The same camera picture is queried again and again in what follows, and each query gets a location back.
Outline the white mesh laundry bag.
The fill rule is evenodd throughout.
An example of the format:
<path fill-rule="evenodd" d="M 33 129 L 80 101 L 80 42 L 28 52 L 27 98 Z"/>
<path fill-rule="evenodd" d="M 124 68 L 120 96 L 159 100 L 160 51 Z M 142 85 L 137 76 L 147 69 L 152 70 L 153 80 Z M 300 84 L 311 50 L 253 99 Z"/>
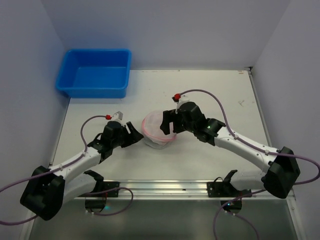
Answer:
<path fill-rule="evenodd" d="M 169 125 L 169 134 L 165 135 L 160 129 L 163 122 L 163 112 L 156 110 L 150 112 L 141 123 L 144 142 L 151 148 L 161 150 L 176 140 L 177 134 L 173 133 L 173 125 Z"/>

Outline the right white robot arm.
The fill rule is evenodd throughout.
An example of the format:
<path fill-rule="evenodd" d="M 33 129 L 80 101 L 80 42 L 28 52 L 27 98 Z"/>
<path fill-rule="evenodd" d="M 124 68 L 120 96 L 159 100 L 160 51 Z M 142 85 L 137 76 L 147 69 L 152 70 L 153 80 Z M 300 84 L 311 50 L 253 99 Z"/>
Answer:
<path fill-rule="evenodd" d="M 229 130 L 224 122 L 205 117 L 192 101 L 163 111 L 160 129 L 165 135 L 190 132 L 199 141 L 228 150 L 258 167 L 256 172 L 232 172 L 228 181 L 239 191 L 262 189 L 285 199 L 301 173 L 291 149 L 277 150 Z"/>

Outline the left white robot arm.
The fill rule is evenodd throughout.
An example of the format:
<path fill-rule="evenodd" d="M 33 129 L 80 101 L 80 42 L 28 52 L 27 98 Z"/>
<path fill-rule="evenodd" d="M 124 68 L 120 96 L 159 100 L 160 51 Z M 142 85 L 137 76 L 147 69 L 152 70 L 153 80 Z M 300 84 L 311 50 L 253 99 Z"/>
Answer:
<path fill-rule="evenodd" d="M 104 177 L 91 168 L 109 158 L 115 148 L 126 148 L 143 139 L 131 122 L 109 121 L 103 132 L 74 157 L 53 169 L 36 168 L 22 193 L 20 204 L 45 221 L 62 205 L 79 196 L 104 196 Z"/>

